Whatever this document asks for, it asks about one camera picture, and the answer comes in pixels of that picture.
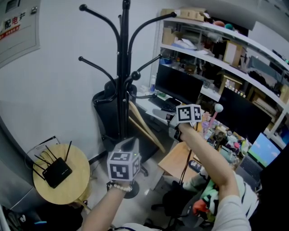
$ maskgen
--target black monitor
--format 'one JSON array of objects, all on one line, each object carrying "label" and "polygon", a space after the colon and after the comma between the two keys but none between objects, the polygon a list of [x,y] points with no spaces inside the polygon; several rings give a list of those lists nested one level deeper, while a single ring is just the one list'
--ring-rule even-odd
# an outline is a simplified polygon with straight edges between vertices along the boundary
[{"label": "black monitor", "polygon": [[158,66],[155,83],[157,90],[185,103],[196,103],[203,81],[164,65]]},{"label": "black monitor", "polygon": [[259,107],[228,88],[224,88],[219,103],[224,110],[217,114],[216,120],[251,143],[271,121],[271,117]]}]

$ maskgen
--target floor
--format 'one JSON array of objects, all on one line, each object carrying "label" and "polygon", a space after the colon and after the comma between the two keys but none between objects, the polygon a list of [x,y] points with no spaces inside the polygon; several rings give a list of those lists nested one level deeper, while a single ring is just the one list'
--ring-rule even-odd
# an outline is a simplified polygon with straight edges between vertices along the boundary
[{"label": "floor", "polygon": [[[168,152],[172,145],[172,140],[168,137],[168,134],[159,132],[156,135]],[[164,154],[159,150],[143,164],[148,170],[149,176],[144,177],[142,173],[136,176],[135,180],[140,185],[140,191],[136,197],[123,200],[112,223],[115,227],[120,227],[130,222],[143,224],[147,218],[151,219],[157,226],[167,226],[169,218],[164,215],[163,210],[161,208],[158,211],[152,211],[150,209],[151,205],[162,202],[163,195],[169,189],[168,185],[166,185],[162,179],[154,191],[150,190],[151,182],[158,169],[158,163],[165,155],[166,153]],[[93,208],[107,192],[106,183],[109,179],[106,160],[107,157],[104,157],[90,166],[91,172],[98,178],[97,180],[91,181],[92,193],[88,198],[88,206],[90,208]],[[84,220],[87,213],[88,211],[83,211]]]}]

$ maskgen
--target bottle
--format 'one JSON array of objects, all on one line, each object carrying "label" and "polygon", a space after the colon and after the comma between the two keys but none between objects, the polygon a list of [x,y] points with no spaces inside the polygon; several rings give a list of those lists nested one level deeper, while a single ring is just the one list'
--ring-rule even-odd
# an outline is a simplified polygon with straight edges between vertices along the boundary
[{"label": "bottle", "polygon": [[152,78],[150,80],[150,88],[149,88],[149,91],[151,93],[154,93],[154,90],[155,90],[155,80],[156,80],[155,75],[152,75]]}]

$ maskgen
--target black coat rack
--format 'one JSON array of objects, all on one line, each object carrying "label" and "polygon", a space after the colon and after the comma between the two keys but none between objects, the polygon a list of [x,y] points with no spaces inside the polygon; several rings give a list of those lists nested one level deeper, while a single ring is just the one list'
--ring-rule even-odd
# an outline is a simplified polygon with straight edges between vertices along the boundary
[{"label": "black coat rack", "polygon": [[83,61],[88,65],[102,71],[107,77],[110,79],[112,84],[115,87],[115,93],[112,97],[103,100],[97,100],[94,104],[100,103],[108,103],[113,101],[115,98],[117,99],[117,119],[118,119],[118,132],[119,132],[119,140],[124,140],[127,138],[127,127],[128,127],[128,110],[129,110],[129,98],[130,96],[135,98],[151,98],[156,97],[156,95],[151,96],[143,96],[137,97],[130,91],[130,86],[134,80],[140,79],[140,71],[150,65],[151,63],[155,62],[156,60],[160,59],[162,56],[158,55],[156,58],[152,59],[150,62],[141,66],[137,71],[133,71],[131,73],[131,53],[132,53],[132,46],[135,40],[135,37],[140,32],[142,28],[145,26],[166,19],[170,17],[176,17],[176,13],[172,12],[170,14],[160,16],[149,20],[142,24],[137,30],[133,33],[130,42],[128,41],[128,28],[129,28],[129,11],[130,11],[131,0],[123,0],[122,1],[122,15],[119,15],[120,24],[121,24],[121,32],[117,31],[116,26],[109,20],[107,17],[101,15],[100,13],[90,9],[87,5],[81,5],[79,9],[81,11],[86,11],[103,21],[105,21],[113,30],[116,39],[117,39],[117,81],[113,79],[113,77],[103,68],[100,66],[84,59],[82,56],[79,57],[79,61]]}]

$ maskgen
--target sleeve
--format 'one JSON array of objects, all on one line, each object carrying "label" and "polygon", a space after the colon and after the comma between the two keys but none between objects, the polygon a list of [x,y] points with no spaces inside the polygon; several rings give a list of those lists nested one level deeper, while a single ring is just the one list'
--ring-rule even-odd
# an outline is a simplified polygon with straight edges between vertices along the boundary
[{"label": "sleeve", "polygon": [[240,197],[235,195],[221,200],[212,231],[250,231],[249,221],[241,206]]}]

